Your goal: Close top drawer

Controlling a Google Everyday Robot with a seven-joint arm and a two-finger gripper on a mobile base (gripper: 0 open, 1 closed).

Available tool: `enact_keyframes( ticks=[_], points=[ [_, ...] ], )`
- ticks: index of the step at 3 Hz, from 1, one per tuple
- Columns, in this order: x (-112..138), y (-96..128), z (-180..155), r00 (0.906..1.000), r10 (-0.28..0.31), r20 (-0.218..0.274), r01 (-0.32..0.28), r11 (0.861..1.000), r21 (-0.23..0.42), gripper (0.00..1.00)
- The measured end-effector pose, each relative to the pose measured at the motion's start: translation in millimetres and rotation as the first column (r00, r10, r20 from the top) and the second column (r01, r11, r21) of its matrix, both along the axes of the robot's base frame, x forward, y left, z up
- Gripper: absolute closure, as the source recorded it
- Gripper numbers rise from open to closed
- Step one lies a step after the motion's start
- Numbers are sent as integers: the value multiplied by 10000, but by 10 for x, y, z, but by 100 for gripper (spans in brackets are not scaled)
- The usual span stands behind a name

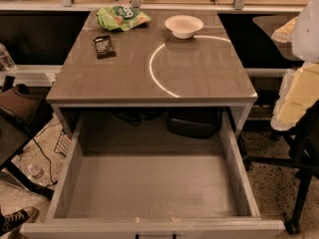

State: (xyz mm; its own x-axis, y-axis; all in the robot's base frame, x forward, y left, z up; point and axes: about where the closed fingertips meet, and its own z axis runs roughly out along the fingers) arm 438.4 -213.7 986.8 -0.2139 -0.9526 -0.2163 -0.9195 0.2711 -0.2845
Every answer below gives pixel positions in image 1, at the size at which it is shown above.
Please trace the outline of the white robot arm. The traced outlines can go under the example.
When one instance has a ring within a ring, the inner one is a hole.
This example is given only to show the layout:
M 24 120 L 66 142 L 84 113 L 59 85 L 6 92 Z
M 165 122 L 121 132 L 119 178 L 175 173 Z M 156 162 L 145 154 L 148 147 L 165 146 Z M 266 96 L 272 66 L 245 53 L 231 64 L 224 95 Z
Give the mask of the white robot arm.
M 286 131 L 296 126 L 319 100 L 319 0 L 311 0 L 271 38 L 280 43 L 290 42 L 292 54 L 303 61 L 300 68 L 286 71 L 273 109 L 271 127 Z

